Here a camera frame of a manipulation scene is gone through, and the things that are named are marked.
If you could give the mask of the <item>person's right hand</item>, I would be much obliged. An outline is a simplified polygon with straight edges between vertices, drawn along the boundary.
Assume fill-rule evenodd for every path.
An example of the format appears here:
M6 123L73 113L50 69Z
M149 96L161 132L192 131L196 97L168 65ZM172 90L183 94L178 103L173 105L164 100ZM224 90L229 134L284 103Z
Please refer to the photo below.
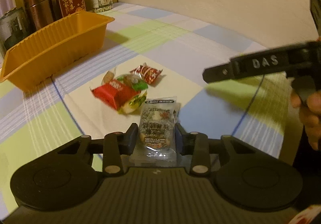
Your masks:
M292 90L290 100L293 108L299 108L299 120L305 127L310 146L319 150L320 142L320 91L317 91L307 98L306 105L303 105L298 94Z

